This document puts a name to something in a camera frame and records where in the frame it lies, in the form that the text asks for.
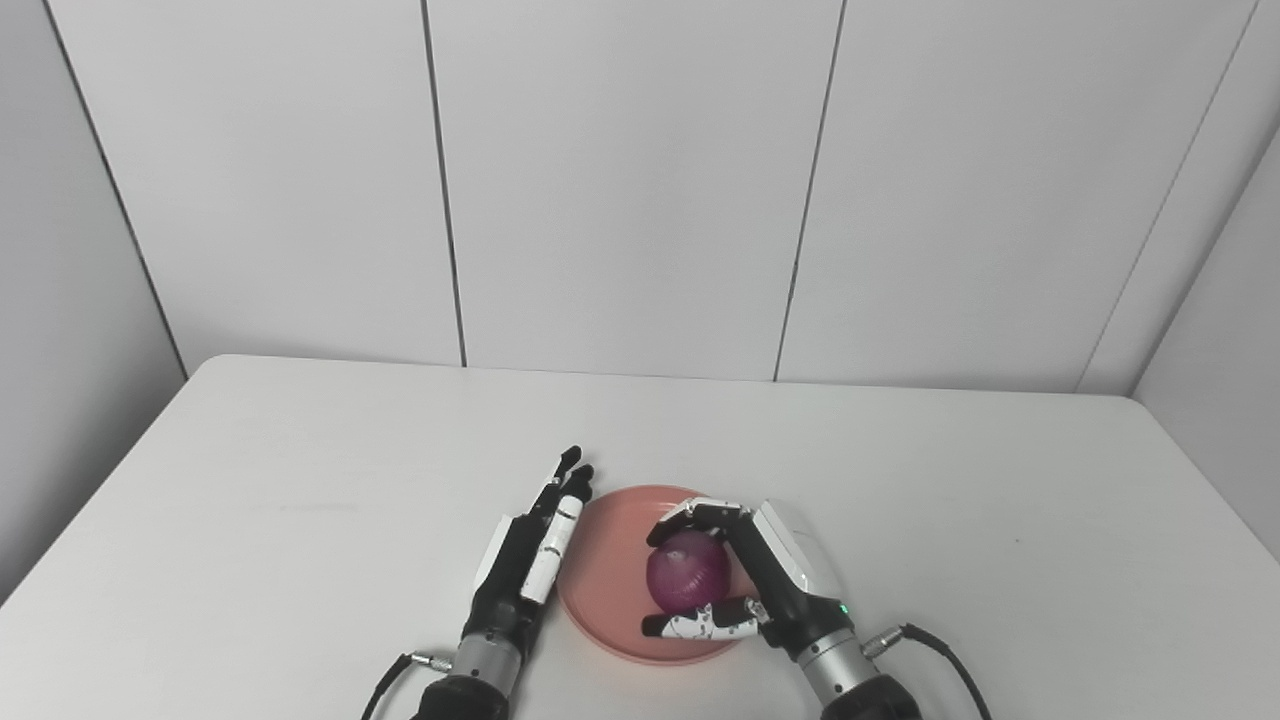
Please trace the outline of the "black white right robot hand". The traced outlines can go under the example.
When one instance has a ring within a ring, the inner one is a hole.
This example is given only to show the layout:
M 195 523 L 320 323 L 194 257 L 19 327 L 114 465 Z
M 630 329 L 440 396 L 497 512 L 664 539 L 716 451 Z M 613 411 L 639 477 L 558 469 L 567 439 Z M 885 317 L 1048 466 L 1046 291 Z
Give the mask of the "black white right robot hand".
M 718 498 L 686 498 L 655 523 L 646 543 L 658 548 L 681 530 L 726 541 L 756 593 L 649 615 L 640 624 L 643 635 L 707 642 L 760 635 L 797 664 L 854 637 L 824 551 L 806 530 L 788 527 L 781 506 L 765 501 L 750 509 Z

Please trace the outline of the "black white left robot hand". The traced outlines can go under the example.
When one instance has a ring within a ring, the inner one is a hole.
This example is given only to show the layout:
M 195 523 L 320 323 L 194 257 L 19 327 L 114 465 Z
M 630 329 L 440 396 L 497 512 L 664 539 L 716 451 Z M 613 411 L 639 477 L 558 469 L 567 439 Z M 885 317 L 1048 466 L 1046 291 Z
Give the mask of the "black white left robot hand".
M 594 466 L 573 445 L 561 454 L 531 507 L 502 518 L 477 570 L 462 637 L 503 641 L 522 656 L 540 634 L 545 606 L 584 509 Z

